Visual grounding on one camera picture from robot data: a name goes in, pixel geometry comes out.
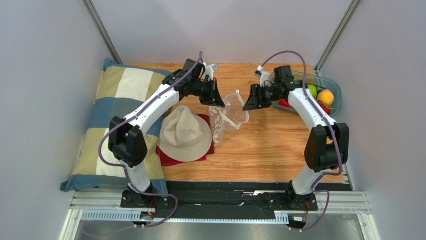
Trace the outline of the clear polka dot zip bag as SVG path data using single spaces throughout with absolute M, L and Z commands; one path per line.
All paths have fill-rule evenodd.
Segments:
M 212 143 L 215 147 L 223 145 L 225 133 L 240 130 L 250 120 L 249 112 L 243 110 L 245 103 L 238 89 L 226 96 L 223 102 L 224 108 L 210 106 L 208 109 Z

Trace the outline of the red apple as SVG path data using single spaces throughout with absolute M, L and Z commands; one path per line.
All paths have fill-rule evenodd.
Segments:
M 292 108 L 292 106 L 285 100 L 285 99 L 282 99 L 282 100 L 280 100 L 279 102 L 278 102 L 278 104 L 281 106 L 281 107 L 285 107 L 285 108 Z

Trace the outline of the green apple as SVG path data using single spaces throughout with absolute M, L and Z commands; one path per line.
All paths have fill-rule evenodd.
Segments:
M 308 84 L 307 85 L 309 91 L 311 92 L 311 95 L 314 99 L 317 99 L 317 95 L 318 95 L 318 90 L 317 87 L 315 85 L 312 84 Z

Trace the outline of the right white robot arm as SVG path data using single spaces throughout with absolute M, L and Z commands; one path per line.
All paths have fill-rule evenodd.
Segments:
M 348 160 L 350 129 L 324 111 L 306 80 L 295 80 L 290 66 L 277 67 L 272 74 L 258 66 L 255 75 L 260 83 L 251 85 L 243 110 L 266 109 L 273 102 L 285 100 L 310 131 L 304 150 L 306 164 L 288 184 L 283 199 L 288 208 L 297 210 L 311 200 L 322 178 L 341 174 L 343 164 Z

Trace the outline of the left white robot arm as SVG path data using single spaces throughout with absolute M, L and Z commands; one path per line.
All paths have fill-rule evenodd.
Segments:
M 109 132 L 101 140 L 119 161 L 128 181 L 122 193 L 122 208 L 147 208 L 157 198 L 170 199 L 169 194 L 155 194 L 147 176 L 144 160 L 148 155 L 145 136 L 153 124 L 183 98 L 196 96 L 204 106 L 225 107 L 214 73 L 217 64 L 187 59 L 183 68 L 166 76 L 157 91 L 139 108 L 123 118 L 114 117 Z

